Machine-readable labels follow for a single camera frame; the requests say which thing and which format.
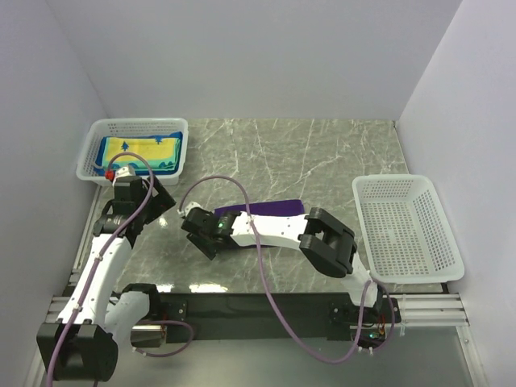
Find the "purple towel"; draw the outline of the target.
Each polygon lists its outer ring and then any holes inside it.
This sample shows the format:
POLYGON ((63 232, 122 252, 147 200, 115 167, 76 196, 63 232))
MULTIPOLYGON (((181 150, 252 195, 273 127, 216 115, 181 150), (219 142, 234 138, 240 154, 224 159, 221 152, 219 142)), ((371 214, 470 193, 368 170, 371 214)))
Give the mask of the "purple towel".
MULTIPOLYGON (((305 214, 305 207, 300 199, 287 199, 271 202, 253 202, 249 205, 251 214, 277 217, 291 217, 305 214)), ((238 217, 247 209, 246 205, 236 204, 223 206, 213 210, 213 217, 231 218, 238 217)))

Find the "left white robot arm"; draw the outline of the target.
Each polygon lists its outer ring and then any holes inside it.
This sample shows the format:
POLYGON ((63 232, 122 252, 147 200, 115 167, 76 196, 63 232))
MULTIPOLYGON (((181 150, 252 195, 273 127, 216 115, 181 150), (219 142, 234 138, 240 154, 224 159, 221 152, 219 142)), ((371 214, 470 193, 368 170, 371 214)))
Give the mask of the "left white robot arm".
POLYGON ((114 196, 94 223, 89 257, 75 289, 56 321, 42 323, 36 336, 48 386, 108 381, 132 327, 160 318, 154 285, 132 285, 114 305, 110 298, 144 227, 175 204, 156 177, 114 179, 114 196))

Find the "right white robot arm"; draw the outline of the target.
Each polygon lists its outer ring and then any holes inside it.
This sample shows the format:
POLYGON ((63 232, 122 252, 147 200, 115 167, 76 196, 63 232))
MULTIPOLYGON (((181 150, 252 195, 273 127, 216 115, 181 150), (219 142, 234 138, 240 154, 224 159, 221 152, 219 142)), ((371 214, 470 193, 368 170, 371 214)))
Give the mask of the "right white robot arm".
POLYGON ((187 239, 211 260, 221 251, 257 246, 301 252, 317 272, 343 281, 359 319, 372 322, 383 312, 382 291, 359 256, 354 231, 322 208, 291 216, 217 215, 191 203, 182 218, 187 239))

